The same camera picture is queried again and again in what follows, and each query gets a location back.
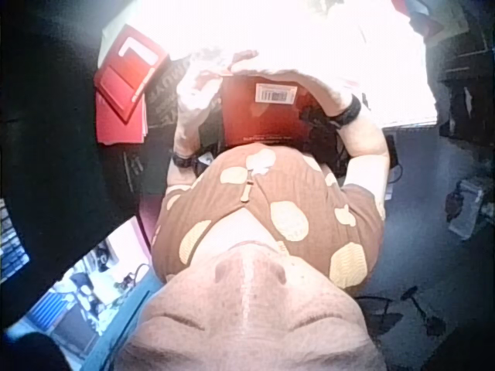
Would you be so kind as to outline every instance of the red box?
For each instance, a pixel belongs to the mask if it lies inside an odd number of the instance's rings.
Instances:
[[[220,96],[229,148],[253,142],[301,145],[309,126],[300,114],[306,107],[319,106],[299,84],[262,77],[225,76]]]

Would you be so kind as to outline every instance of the eye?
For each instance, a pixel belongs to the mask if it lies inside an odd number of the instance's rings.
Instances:
[[[305,318],[304,320],[298,322],[295,326],[293,326],[292,328],[290,328],[289,331],[295,331],[298,328],[301,328],[301,327],[304,327],[304,326],[307,326],[307,325],[311,325],[312,323],[321,321],[322,319],[325,319],[325,318],[339,318],[339,319],[342,319],[342,316],[336,315],[336,314],[333,314],[333,313],[323,313],[321,315],[311,315],[311,316]]]
[[[178,322],[182,325],[186,325],[186,326],[195,328],[195,329],[200,330],[200,331],[205,330],[205,328],[202,325],[199,325],[198,323],[196,323],[196,322],[194,322],[188,318],[181,317],[180,315],[171,315],[169,313],[162,313],[162,317],[170,318],[175,322]]]

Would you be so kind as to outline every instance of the keyboard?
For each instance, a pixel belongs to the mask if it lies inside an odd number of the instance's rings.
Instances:
[[[7,281],[29,262],[29,256],[15,232],[9,212],[3,199],[0,199],[0,217],[2,219],[2,244],[0,245],[0,262],[2,274],[0,284]]]

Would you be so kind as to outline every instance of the cream spot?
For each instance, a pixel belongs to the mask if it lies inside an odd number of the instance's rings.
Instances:
[[[308,219],[293,202],[271,203],[270,212],[273,225],[288,241],[302,241],[308,235]]]
[[[196,187],[196,186],[198,185],[198,183],[199,183],[199,182],[201,182],[201,179],[203,179],[203,177],[204,177],[204,173],[203,173],[203,174],[201,174],[201,175],[198,177],[198,179],[196,179],[196,180],[194,181],[193,185],[191,186],[191,189],[194,189],[194,187]]]
[[[176,191],[180,189],[181,191],[188,191],[191,189],[190,185],[171,185],[167,190],[165,191],[165,194],[168,195],[169,193]]]
[[[322,169],[318,165],[318,162],[316,162],[316,160],[312,156],[302,155],[302,158],[304,159],[304,161],[306,161],[306,164],[308,164],[309,167],[311,167],[313,170],[316,170],[317,172],[322,171]]]
[[[356,226],[356,218],[350,213],[349,205],[345,205],[343,209],[335,208],[335,217],[344,226]]]
[[[184,264],[187,264],[187,262],[189,261],[189,256],[193,251],[194,245],[196,245],[196,242],[201,237],[206,228],[208,228],[210,223],[211,220],[204,220],[203,222],[196,223],[194,227],[186,233],[183,240],[180,242],[179,259]]]
[[[358,243],[350,242],[330,260],[330,280],[339,288],[356,286],[368,275],[366,256]]]
[[[170,200],[167,202],[167,211],[172,208],[172,205],[179,199],[180,195],[175,195],[170,197]]]
[[[220,183],[243,184],[248,178],[248,170],[240,166],[226,168],[220,174]]]
[[[246,157],[247,170],[255,170],[258,168],[271,168],[275,164],[277,156],[271,149],[263,148],[254,155]]]
[[[252,175],[265,175],[268,172],[268,168],[255,168],[253,172],[251,173]]]
[[[161,224],[158,226],[158,228],[156,228],[155,234],[153,235],[152,246],[155,244],[156,237],[158,237],[158,233],[160,233],[160,228],[162,228],[162,225]]]
[[[375,201],[375,205],[377,206],[378,213],[380,214],[380,218],[385,221],[387,218],[387,213],[385,212],[384,203],[381,201]]]
[[[337,179],[335,179],[335,175],[332,172],[326,175],[325,183],[329,187],[333,186],[334,184],[337,184]]]

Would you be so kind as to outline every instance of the white label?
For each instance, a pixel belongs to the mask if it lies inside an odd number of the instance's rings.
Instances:
[[[257,83],[255,102],[293,104],[297,87],[275,85],[273,83]]]
[[[128,49],[132,49],[138,54],[147,64],[154,66],[158,61],[158,56],[148,47],[142,45],[138,40],[133,37],[128,37],[124,44],[122,44],[121,49],[118,51],[119,56],[124,56]]]

